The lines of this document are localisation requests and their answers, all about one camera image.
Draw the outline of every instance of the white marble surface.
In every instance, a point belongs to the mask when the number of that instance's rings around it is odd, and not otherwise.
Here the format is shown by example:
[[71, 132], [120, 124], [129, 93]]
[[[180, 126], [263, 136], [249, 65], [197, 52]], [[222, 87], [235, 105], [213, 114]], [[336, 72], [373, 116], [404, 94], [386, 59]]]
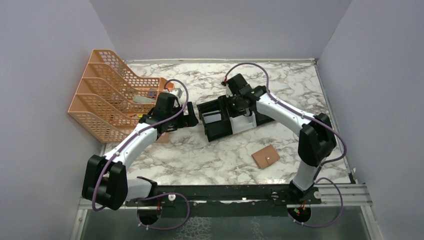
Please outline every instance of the white marble surface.
[[[189, 100], [208, 102], [225, 94], [221, 85], [233, 63], [129, 64], [139, 76], [179, 79], [187, 85]], [[271, 92], [293, 106], [328, 114], [323, 92], [312, 63], [260, 63], [269, 73]], [[265, 85], [260, 69], [244, 65], [229, 77], [241, 73], [254, 88]], [[273, 145], [281, 156], [273, 165], [258, 169], [251, 155]], [[116, 144], [108, 144], [109, 151]], [[201, 123], [170, 133], [170, 143], [147, 147], [128, 170], [128, 179], [143, 176], [161, 185], [286, 184], [300, 163], [297, 137], [285, 126], [273, 122], [239, 134], [208, 142]], [[330, 159], [339, 156], [333, 151]], [[327, 164], [319, 174], [336, 183], [349, 183], [345, 163]]]

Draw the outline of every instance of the white wall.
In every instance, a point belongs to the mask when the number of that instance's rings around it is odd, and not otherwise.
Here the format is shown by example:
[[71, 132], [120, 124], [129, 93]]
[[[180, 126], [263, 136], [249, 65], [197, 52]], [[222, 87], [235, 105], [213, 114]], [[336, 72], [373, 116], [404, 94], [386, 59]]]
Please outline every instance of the white wall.
[[1, 239], [69, 239], [99, 142], [68, 113], [94, 48], [113, 45], [89, 0], [0, 3]]
[[353, 0], [318, 67], [385, 240], [424, 236], [424, 1]]
[[319, 58], [351, 0], [91, 0], [119, 56]]

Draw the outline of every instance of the floor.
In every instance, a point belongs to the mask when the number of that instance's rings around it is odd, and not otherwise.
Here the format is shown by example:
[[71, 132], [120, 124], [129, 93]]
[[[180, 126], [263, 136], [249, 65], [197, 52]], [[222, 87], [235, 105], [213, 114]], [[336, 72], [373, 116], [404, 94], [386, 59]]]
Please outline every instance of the floor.
[[[129, 64], [139, 76], [179, 79], [186, 84], [189, 100], [196, 104], [215, 100], [225, 94], [221, 85], [233, 63]], [[327, 104], [312, 63], [260, 63], [270, 76], [272, 93], [291, 105], [318, 114], [329, 114]], [[240, 73], [254, 88], [265, 85], [260, 69], [244, 65], [229, 77]], [[108, 144], [106, 151], [117, 144]], [[273, 165], [258, 169], [251, 155], [273, 145], [281, 156]], [[300, 163], [298, 141], [285, 126], [273, 122], [239, 134], [208, 142], [203, 125], [170, 133], [170, 143], [147, 147], [128, 170], [128, 179], [137, 176], [161, 185], [235, 185], [287, 184]], [[339, 156], [335, 149], [329, 159]], [[319, 174], [336, 183], [349, 183], [344, 161], [329, 163]]]

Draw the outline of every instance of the cable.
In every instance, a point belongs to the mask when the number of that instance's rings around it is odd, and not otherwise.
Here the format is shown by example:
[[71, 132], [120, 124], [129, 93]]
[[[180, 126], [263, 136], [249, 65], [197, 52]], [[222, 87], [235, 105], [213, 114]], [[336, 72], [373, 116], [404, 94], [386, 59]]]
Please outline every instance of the cable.
[[304, 226], [304, 227], [308, 227], [308, 228], [325, 228], [325, 227], [328, 227], [328, 226], [330, 226], [330, 225], [332, 225], [332, 224], [334, 224], [335, 222], [337, 222], [337, 220], [339, 220], [340, 219], [340, 217], [342, 216], [342, 213], [343, 213], [343, 197], [342, 197], [342, 192], [340, 192], [340, 189], [337, 187], [337, 185], [333, 182], [333, 181], [331, 181], [330, 179], [328, 179], [328, 178], [326, 178], [326, 177], [321, 177], [321, 178], [319, 178], [315, 183], [318, 183], [319, 181], [321, 181], [321, 180], [327, 180], [327, 181], [329, 181], [332, 185], [334, 185], [334, 187], [335, 187], [335, 189], [337, 190], [337, 192], [338, 192], [338, 195], [340, 196], [340, 212], [338, 212], [338, 215], [334, 218], [334, 220], [332, 220], [331, 222], [329, 222], [329, 223], [326, 223], [326, 224], [323, 224], [323, 225], [309, 225], [309, 224], [307, 224], [307, 223], [304, 223], [304, 222], [299, 222], [299, 221], [297, 221], [297, 220], [295, 220], [290, 214], [288, 215], [292, 220], [293, 220], [293, 222], [295, 222], [295, 223], [297, 223], [297, 224], [299, 224], [299, 225], [302, 225], [302, 226]]
[[170, 116], [170, 117], [168, 117], [167, 119], [165, 119], [165, 120], [162, 120], [162, 121], [159, 121], [159, 122], [156, 122], [156, 123], [154, 123], [154, 124], [152, 124], [152, 125], [149, 125], [149, 126], [147, 126], [147, 127], [145, 127], [145, 128], [143, 128], [143, 129], [141, 129], [140, 131], [138, 131], [137, 132], [137, 134], [134, 134], [134, 135], [132, 135], [126, 142], [124, 142], [123, 144], [122, 144], [122, 146], [115, 152], [115, 154], [113, 154], [111, 157], [110, 157], [110, 159], [106, 162], [106, 164], [104, 165], [104, 167], [103, 167], [103, 169], [101, 170], [101, 172], [100, 172], [100, 176], [98, 177], [98, 179], [97, 179], [97, 182], [96, 182], [96, 184], [95, 184], [95, 187], [94, 187], [94, 192], [93, 192], [93, 196], [92, 196], [92, 200], [91, 200], [91, 207], [92, 207], [92, 209], [93, 209], [93, 211], [94, 212], [99, 212], [99, 211], [101, 211], [101, 210], [103, 210], [104, 208], [105, 208], [105, 206], [101, 206], [100, 208], [96, 208], [96, 198], [97, 198], [97, 192], [99, 191], [99, 187], [100, 187], [100, 182], [102, 181], [102, 178], [103, 178], [103, 175], [106, 173], [106, 170], [108, 169], [108, 167], [109, 167], [109, 165], [111, 164], [111, 162], [119, 155], [119, 153], [120, 152], [122, 152], [122, 150], [129, 144], [129, 143], [131, 143], [131, 141], [134, 139], [134, 138], [136, 138], [136, 137], [138, 137], [142, 132], [144, 132], [144, 131], [146, 131], [147, 129], [151, 129], [151, 128], [153, 128], [153, 127], [155, 127], [155, 126], [157, 126], [157, 125], [161, 125], [161, 124], [163, 124], [163, 123], [166, 123], [166, 122], [168, 122], [168, 121], [171, 121], [172, 119], [174, 119], [174, 118], [176, 118], [178, 115], [180, 115], [183, 111], [184, 111], [184, 109], [187, 107], [187, 104], [189, 103], [189, 91], [187, 90], [187, 87], [186, 87], [186, 85], [184, 85], [184, 83], [183, 82], [181, 82], [180, 80], [177, 80], [177, 79], [171, 79], [171, 80], [168, 80], [166, 83], [165, 83], [165, 86], [164, 86], [164, 88], [166, 88], [166, 86], [167, 86], [167, 84], [168, 83], [170, 83], [170, 82], [177, 82], [177, 83], [179, 83], [179, 84], [181, 84], [182, 85], [182, 87], [184, 88], [184, 90], [185, 90], [185, 103], [182, 105], [182, 108], [176, 113], [176, 114], [174, 114], [173, 116]]
[[176, 229], [176, 228], [181, 227], [182, 225], [184, 225], [184, 224], [185, 224], [185, 223], [189, 220], [189, 216], [190, 216], [190, 203], [189, 203], [189, 200], [187, 200], [187, 198], [186, 198], [184, 195], [182, 195], [181, 193], [178, 193], [178, 192], [167, 192], [167, 193], [159, 194], [159, 195], [157, 195], [157, 196], [151, 196], [151, 197], [147, 197], [147, 198], [137, 198], [137, 200], [138, 200], [138, 201], [149, 201], [149, 200], [157, 199], [157, 198], [160, 198], [160, 197], [163, 197], [163, 196], [167, 196], [167, 195], [177, 195], [177, 196], [180, 196], [180, 197], [182, 197], [182, 198], [184, 199], [185, 203], [187, 204], [187, 215], [185, 215], [184, 220], [183, 220], [181, 223], [179, 223], [179, 224], [177, 224], [177, 225], [175, 225], [175, 226], [171, 226], [171, 227], [157, 227], [157, 226], [149, 226], [149, 225], [144, 225], [144, 224], [142, 223], [142, 221], [140, 220], [140, 216], [139, 216], [139, 214], [137, 213], [137, 220], [138, 220], [138, 226], [139, 226], [139, 227], [140, 227], [140, 226], [143, 226], [143, 227], [145, 227], [147, 230], [148, 230], [148, 229], [155, 229], [155, 230], [173, 230], [173, 229]]
[[260, 66], [259, 64], [254, 63], [254, 62], [241, 62], [241, 63], [238, 63], [238, 64], [236, 64], [235, 66], [233, 66], [232, 68], [230, 68], [230, 70], [228, 70], [228, 72], [225, 74], [225, 80], [227, 79], [228, 74], [230, 74], [230, 73], [231, 73], [231, 71], [232, 71], [233, 69], [235, 69], [235, 68], [237, 68], [238, 66], [241, 66], [241, 65], [252, 65], [252, 66], [255, 66], [255, 67], [260, 68], [260, 69], [263, 71], [263, 73], [264, 73], [264, 74], [265, 74], [265, 76], [266, 76], [266, 93], [268, 94], [269, 98], [270, 98], [270, 99], [272, 99], [272, 100], [274, 100], [274, 101], [275, 101], [278, 105], [280, 105], [280, 106], [282, 106], [283, 108], [285, 108], [285, 109], [289, 110], [290, 112], [292, 112], [292, 113], [294, 113], [294, 114], [298, 115], [299, 117], [305, 118], [305, 119], [307, 119], [307, 120], [310, 120], [310, 121], [312, 121], [312, 122], [315, 122], [315, 123], [317, 123], [317, 124], [319, 124], [319, 125], [323, 126], [323, 127], [324, 127], [324, 128], [326, 128], [327, 130], [329, 130], [330, 132], [332, 132], [334, 135], [336, 135], [338, 139], [340, 139], [340, 142], [341, 142], [341, 144], [343, 145], [343, 152], [341, 153], [341, 155], [340, 155], [339, 157], [336, 157], [336, 158], [331, 159], [331, 160], [323, 161], [323, 162], [319, 165], [319, 168], [318, 168], [318, 170], [316, 171], [315, 176], [313, 177], [313, 179], [314, 179], [314, 180], [317, 178], [318, 174], [319, 174], [319, 173], [320, 173], [320, 171], [321, 171], [321, 168], [322, 168], [325, 164], [328, 164], [328, 163], [332, 163], [332, 162], [338, 161], [338, 160], [340, 160], [340, 159], [343, 159], [343, 158], [346, 156], [346, 153], [347, 153], [347, 151], [348, 151], [348, 147], [347, 147], [347, 145], [346, 145], [346, 142], [343, 140], [342, 136], [340, 136], [340, 134], [339, 134], [338, 132], [336, 132], [334, 129], [332, 129], [331, 127], [329, 127], [327, 124], [325, 124], [325, 123], [323, 123], [323, 122], [321, 122], [321, 121], [318, 121], [317, 119], [315, 119], [315, 118], [313, 118], [313, 117], [303, 115], [302, 113], [300, 113], [300, 112], [298, 112], [298, 111], [294, 110], [294, 109], [293, 109], [293, 108], [291, 108], [290, 106], [288, 106], [288, 105], [284, 104], [283, 102], [279, 101], [277, 98], [275, 98], [275, 97], [271, 94], [271, 92], [270, 92], [270, 88], [269, 88], [269, 84], [270, 84], [270, 76], [268, 75], [268, 72], [265, 70], [265, 68], [263, 68], [263, 67], [262, 67], [262, 66]]

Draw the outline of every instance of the purple cable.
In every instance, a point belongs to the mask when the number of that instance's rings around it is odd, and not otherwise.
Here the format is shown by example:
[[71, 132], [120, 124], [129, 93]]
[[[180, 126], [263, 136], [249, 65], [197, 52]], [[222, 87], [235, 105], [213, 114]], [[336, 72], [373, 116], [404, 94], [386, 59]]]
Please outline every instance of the purple cable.
[[166, 195], [178, 195], [178, 196], [180, 196], [180, 197], [182, 197], [184, 199], [185, 203], [187, 204], [187, 215], [185, 216], [184, 220], [181, 223], [179, 223], [179, 224], [177, 224], [175, 226], [171, 226], [171, 227], [148, 226], [148, 225], [144, 225], [142, 223], [142, 221], [140, 220], [140, 216], [137, 213], [137, 220], [138, 220], [138, 223], [139, 223], [138, 226], [143, 226], [143, 227], [145, 227], [147, 229], [155, 229], [155, 230], [173, 230], [173, 229], [176, 229], [176, 228], [181, 227], [182, 225], [184, 225], [189, 220], [189, 216], [190, 216], [190, 203], [189, 203], [189, 200], [187, 200], [187, 198], [184, 195], [182, 195], [181, 193], [178, 193], [178, 192], [167, 192], [167, 193], [164, 193], [164, 194], [159, 194], [157, 196], [151, 196], [151, 197], [146, 197], [146, 198], [137, 198], [137, 200], [138, 201], [149, 201], [149, 200], [157, 199], [157, 198], [160, 198], [160, 197], [163, 197], [163, 196], [166, 196]]
[[265, 76], [266, 76], [266, 92], [268, 93], [269, 98], [271, 98], [272, 100], [274, 100], [274, 101], [275, 101], [278, 105], [280, 105], [280, 106], [282, 106], [283, 108], [285, 108], [285, 109], [289, 110], [290, 112], [292, 112], [292, 113], [294, 113], [294, 114], [298, 115], [299, 117], [302, 117], [302, 118], [308, 119], [308, 120], [310, 120], [310, 121], [313, 121], [313, 122], [315, 122], [315, 123], [317, 123], [317, 124], [319, 124], [319, 125], [323, 126], [323, 127], [324, 127], [324, 128], [326, 128], [327, 130], [331, 131], [334, 135], [336, 135], [338, 139], [340, 139], [340, 142], [341, 142], [341, 144], [343, 145], [343, 152], [341, 153], [341, 155], [340, 155], [339, 157], [336, 157], [336, 158], [334, 158], [334, 159], [330, 159], [330, 160], [323, 161], [323, 162], [319, 165], [318, 170], [316, 171], [316, 174], [315, 174], [315, 176], [314, 176], [314, 178], [313, 178], [314, 180], [317, 178], [317, 176], [318, 176], [318, 174], [320, 173], [321, 168], [324, 166], [324, 164], [328, 164], [328, 163], [332, 163], [332, 162], [338, 161], [338, 160], [340, 160], [340, 159], [343, 159], [343, 158], [346, 156], [346, 152], [348, 151], [348, 148], [347, 148], [347, 146], [346, 146], [346, 142], [343, 140], [342, 136], [340, 136], [340, 134], [339, 134], [338, 132], [336, 132], [335, 130], [333, 130], [331, 127], [327, 126], [327, 124], [325, 124], [325, 123], [323, 123], [323, 122], [320, 122], [320, 121], [316, 120], [316, 119], [315, 119], [315, 118], [313, 118], [313, 117], [306, 116], [306, 115], [302, 115], [302, 113], [300, 113], [300, 112], [298, 112], [298, 111], [294, 110], [293, 108], [289, 107], [288, 105], [284, 104], [283, 102], [280, 102], [278, 99], [276, 99], [276, 98], [275, 98], [275, 97], [271, 94], [271, 92], [270, 92], [270, 88], [269, 88], [269, 84], [270, 84], [270, 76], [268, 75], [268, 72], [265, 70], [265, 68], [263, 68], [263, 67], [262, 67], [262, 66], [260, 66], [259, 64], [254, 63], [254, 62], [241, 62], [241, 63], [238, 63], [238, 64], [236, 64], [235, 66], [233, 66], [230, 70], [228, 70], [228, 72], [225, 74], [225, 79], [228, 77], [228, 74], [230, 74], [230, 73], [231, 73], [231, 71], [232, 71], [233, 69], [235, 69], [235, 68], [237, 68], [238, 66], [241, 66], [241, 65], [252, 65], [252, 66], [255, 66], [255, 67], [260, 68], [260, 69], [263, 71], [263, 73], [264, 73], [264, 74], [265, 74]]
[[297, 221], [297, 220], [295, 220], [290, 214], [288, 215], [292, 220], [293, 220], [293, 222], [295, 222], [295, 223], [297, 223], [297, 224], [299, 224], [299, 225], [302, 225], [302, 226], [304, 226], [304, 227], [308, 227], [308, 228], [325, 228], [325, 227], [328, 227], [328, 226], [330, 226], [330, 225], [332, 225], [332, 224], [334, 224], [335, 222], [337, 222], [337, 220], [339, 220], [340, 219], [340, 217], [342, 216], [342, 213], [343, 213], [343, 197], [342, 197], [342, 193], [340, 192], [340, 189], [337, 187], [337, 185], [333, 182], [333, 181], [331, 181], [330, 179], [328, 179], [328, 178], [326, 178], [326, 177], [321, 177], [321, 178], [319, 178], [317, 181], [316, 181], [316, 183], [318, 183], [319, 181], [321, 181], [321, 180], [323, 180], [323, 179], [325, 179], [325, 180], [327, 180], [327, 181], [329, 181], [332, 185], [334, 185], [334, 187], [335, 187], [335, 189], [337, 190], [337, 192], [338, 192], [338, 195], [340, 196], [340, 212], [338, 212], [338, 215], [337, 215], [337, 217], [335, 217], [334, 218], [334, 220], [332, 220], [331, 222], [329, 222], [329, 223], [326, 223], [326, 224], [323, 224], [323, 225], [309, 225], [309, 224], [307, 224], [307, 223], [303, 223], [303, 222], [299, 222], [299, 221]]
[[162, 121], [159, 121], [159, 122], [156, 122], [156, 123], [154, 123], [154, 124], [152, 124], [152, 125], [149, 125], [149, 126], [147, 126], [147, 127], [145, 127], [145, 128], [143, 128], [143, 129], [141, 129], [140, 131], [138, 131], [137, 132], [137, 134], [134, 134], [134, 135], [132, 135], [126, 142], [124, 142], [123, 144], [122, 144], [122, 146], [115, 152], [115, 154], [113, 154], [111, 157], [110, 157], [110, 159], [106, 162], [106, 164], [104, 165], [104, 167], [103, 167], [103, 169], [101, 170], [101, 172], [100, 172], [100, 176], [98, 177], [98, 179], [97, 179], [97, 182], [96, 182], [96, 184], [95, 184], [95, 187], [94, 187], [94, 192], [93, 192], [93, 197], [92, 197], [92, 200], [91, 200], [91, 207], [92, 207], [92, 209], [93, 209], [93, 211], [94, 212], [99, 212], [99, 211], [101, 211], [101, 210], [103, 210], [104, 208], [105, 208], [105, 206], [101, 206], [100, 208], [96, 208], [96, 198], [97, 198], [97, 192], [99, 191], [99, 187], [100, 187], [100, 182], [102, 181], [102, 178], [103, 178], [103, 175], [105, 175], [105, 173], [106, 173], [106, 170], [108, 169], [108, 167], [109, 167], [109, 165], [111, 164], [111, 162], [116, 158], [116, 156], [117, 156], [117, 153], [120, 153], [120, 152], [122, 152], [122, 150], [134, 139], [134, 138], [136, 138], [136, 137], [138, 137], [139, 136], [139, 134], [141, 134], [143, 131], [145, 131], [145, 130], [147, 130], [147, 129], [151, 129], [151, 128], [153, 128], [153, 127], [155, 127], [155, 126], [157, 126], [157, 125], [160, 125], [160, 124], [163, 124], [163, 123], [166, 123], [166, 122], [168, 122], [168, 121], [171, 121], [172, 119], [174, 119], [174, 118], [176, 118], [178, 115], [180, 115], [183, 111], [184, 111], [184, 109], [187, 107], [187, 104], [189, 103], [189, 91], [187, 90], [187, 87], [186, 87], [186, 85], [184, 85], [184, 83], [183, 82], [181, 82], [180, 80], [177, 80], [177, 79], [171, 79], [171, 80], [168, 80], [166, 83], [165, 83], [165, 86], [164, 86], [164, 88], [166, 88], [166, 86], [167, 86], [167, 84], [168, 83], [170, 83], [170, 82], [177, 82], [177, 83], [179, 83], [179, 84], [181, 84], [182, 85], [182, 87], [184, 88], [184, 90], [185, 90], [185, 103], [182, 105], [182, 108], [175, 114], [175, 115], [173, 115], [173, 116], [170, 116], [170, 117], [168, 117], [167, 119], [165, 119], [165, 120], [162, 120]]

